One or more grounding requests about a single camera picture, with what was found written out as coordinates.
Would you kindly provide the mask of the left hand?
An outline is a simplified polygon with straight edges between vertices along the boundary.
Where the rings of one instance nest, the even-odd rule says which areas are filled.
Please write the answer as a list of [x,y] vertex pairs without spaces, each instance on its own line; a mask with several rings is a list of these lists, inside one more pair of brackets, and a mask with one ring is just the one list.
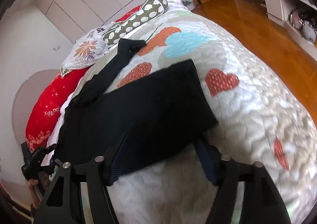
[[34,209],[38,209],[40,203],[41,203],[41,199],[39,198],[39,192],[38,192],[38,184],[39,182],[42,184],[42,186],[44,188],[48,188],[51,181],[49,179],[49,175],[46,173],[44,174],[44,177],[41,181],[37,180],[37,179],[29,179],[27,181],[27,188],[28,188],[28,191],[31,195],[31,199],[32,199],[32,207]]

